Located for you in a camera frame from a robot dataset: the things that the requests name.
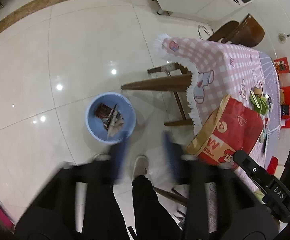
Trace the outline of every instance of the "red object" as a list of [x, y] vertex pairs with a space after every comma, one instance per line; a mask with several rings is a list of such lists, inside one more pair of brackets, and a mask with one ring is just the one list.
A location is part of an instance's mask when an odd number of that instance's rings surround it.
[[[289, 87], [283, 87], [280, 88], [283, 89], [284, 91], [284, 96], [285, 96], [285, 103], [284, 105], [290, 105], [290, 86]], [[289, 115], [283, 115], [281, 119], [285, 119], [286, 123], [285, 126], [282, 126], [281, 128], [290, 128], [290, 116]]]
[[251, 152], [263, 130], [260, 115], [245, 107], [242, 102], [229, 98], [220, 120], [210, 135], [199, 158], [211, 165], [230, 163], [237, 168], [233, 154], [237, 150]]
[[270, 175], [274, 175], [276, 172], [277, 166], [278, 166], [278, 159], [273, 156], [270, 160], [268, 167], [267, 167], [267, 172]]
[[7, 215], [2, 211], [1, 208], [0, 208], [0, 220], [8, 229], [12, 229], [14, 227], [12, 221], [7, 217]]
[[278, 71], [278, 73], [289, 73], [289, 64], [288, 64], [288, 60], [286, 57], [282, 57], [282, 58], [278, 58], [278, 59], [274, 59], [275, 62], [275, 67]]

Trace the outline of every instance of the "brown paper bag side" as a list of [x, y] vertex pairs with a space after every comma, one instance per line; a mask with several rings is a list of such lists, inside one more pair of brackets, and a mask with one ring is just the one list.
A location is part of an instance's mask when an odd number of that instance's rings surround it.
[[206, 120], [205, 124], [194, 137], [191, 143], [187, 146], [186, 152], [189, 154], [198, 155], [201, 153], [202, 148], [206, 146], [208, 138], [211, 136], [215, 130], [225, 108], [228, 103], [230, 95], [226, 95], [220, 102], [219, 108], [217, 108], [210, 117]]

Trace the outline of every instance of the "shoe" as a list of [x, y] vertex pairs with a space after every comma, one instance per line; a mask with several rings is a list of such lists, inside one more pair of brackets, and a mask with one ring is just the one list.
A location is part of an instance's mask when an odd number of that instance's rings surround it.
[[149, 160], [145, 155], [139, 155], [134, 164], [132, 180], [140, 175], [146, 175], [149, 167]]

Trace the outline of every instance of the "wall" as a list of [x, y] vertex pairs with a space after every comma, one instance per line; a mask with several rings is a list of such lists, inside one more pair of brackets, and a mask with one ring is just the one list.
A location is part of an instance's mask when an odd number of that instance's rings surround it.
[[[290, 0], [255, 0], [232, 13], [229, 17], [217, 22], [212, 22], [210, 26], [217, 30], [221, 25], [229, 20], [241, 21], [250, 13], [265, 29], [265, 37], [255, 49], [267, 53], [272, 59], [287, 57], [290, 65], [290, 37], [282, 44], [278, 40], [278, 34], [290, 33]], [[290, 85], [290, 73], [281, 75], [281, 86]], [[280, 140], [277, 145], [276, 156], [279, 164], [284, 164], [290, 149], [290, 129], [282, 129]]]

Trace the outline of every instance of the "blue bucket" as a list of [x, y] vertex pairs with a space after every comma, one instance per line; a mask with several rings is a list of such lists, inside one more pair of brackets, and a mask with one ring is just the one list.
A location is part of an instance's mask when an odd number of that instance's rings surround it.
[[[125, 123], [113, 137], [107, 138], [107, 131], [104, 128], [102, 120], [94, 115], [95, 110], [101, 103], [110, 108], [114, 108], [117, 104], [118, 111], [123, 115]], [[85, 123], [88, 131], [96, 140], [106, 144], [116, 144], [122, 140], [124, 132], [127, 132], [127, 137], [132, 134], [136, 124], [136, 113], [126, 97], [119, 93], [107, 92], [96, 96], [90, 103], [86, 110]]]

